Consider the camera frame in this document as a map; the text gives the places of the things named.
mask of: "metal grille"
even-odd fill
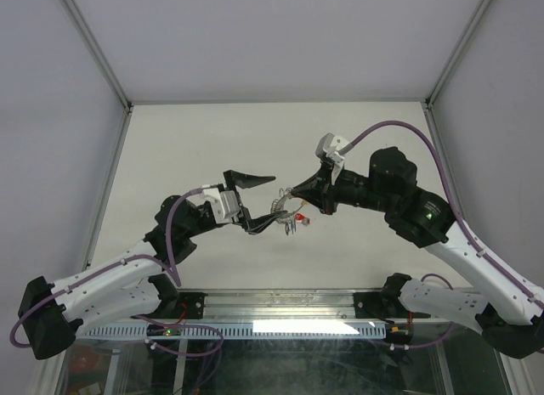
[[[358,335],[327,333],[261,333],[253,331],[253,324],[202,323],[221,331],[225,340],[380,340],[385,338],[385,325],[375,323],[348,323]],[[144,340],[147,337],[147,324],[144,322],[112,323],[89,331],[85,336],[97,340],[129,341]],[[150,336],[161,340],[215,340],[218,337],[209,330],[201,330],[187,324],[178,334],[172,336]]]

